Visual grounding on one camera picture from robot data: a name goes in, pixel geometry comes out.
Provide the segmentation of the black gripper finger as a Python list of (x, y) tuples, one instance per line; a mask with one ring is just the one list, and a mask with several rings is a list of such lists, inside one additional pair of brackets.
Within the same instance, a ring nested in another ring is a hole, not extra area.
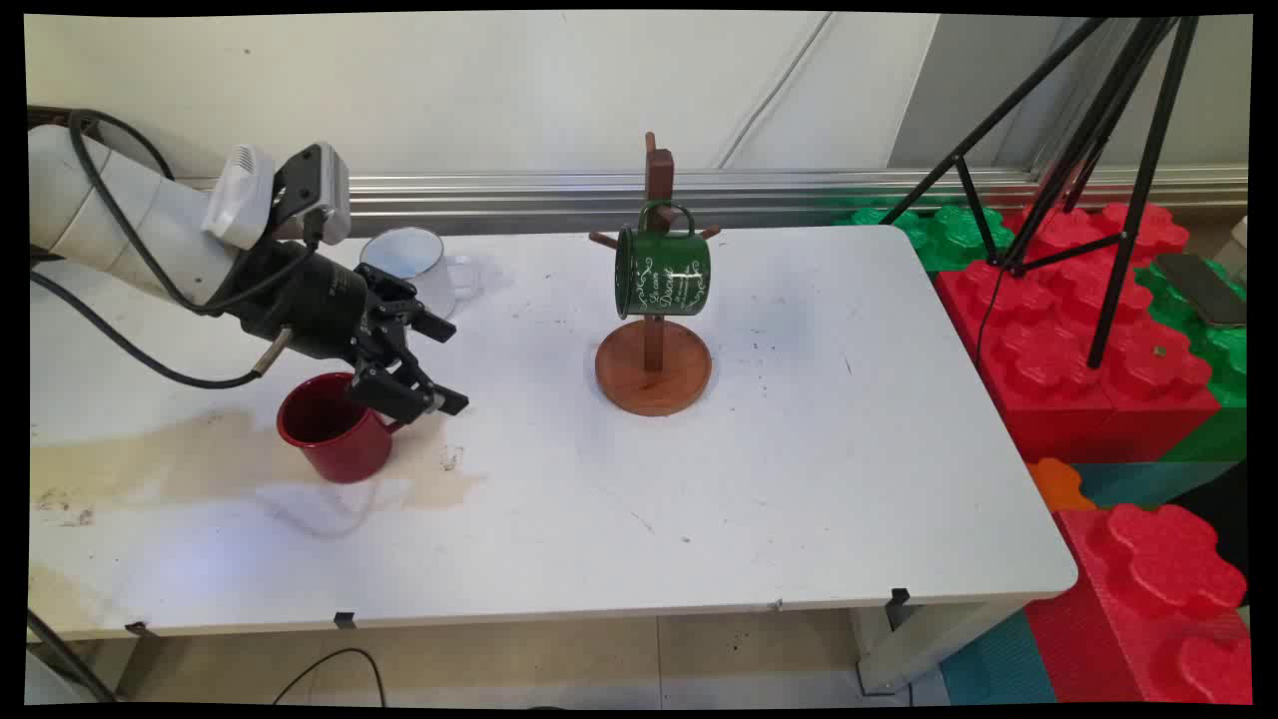
[(363, 278), (369, 294), (368, 312), (376, 322), (405, 324), (438, 344), (447, 344), (455, 336), (456, 326), (429, 312), (410, 282), (374, 266), (363, 266)]
[(429, 412), (458, 415), (470, 404), (469, 396), (432, 381), (403, 340), (357, 341), (354, 355), (348, 382), (351, 404), (397, 423), (413, 423)]

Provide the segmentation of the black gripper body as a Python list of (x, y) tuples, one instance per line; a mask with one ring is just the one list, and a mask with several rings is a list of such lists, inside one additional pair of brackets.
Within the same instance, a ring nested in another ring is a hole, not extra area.
[(288, 347), (317, 360), (395, 360), (374, 337), (382, 323), (374, 309), (403, 300), (400, 278), (367, 263), (348, 269), (325, 255), (307, 255), (298, 241), (268, 240), (242, 252), (212, 300), (227, 301), (275, 275), (284, 276), (263, 292), (227, 305), (225, 312), (243, 332), (273, 341), (284, 327), (291, 328)]

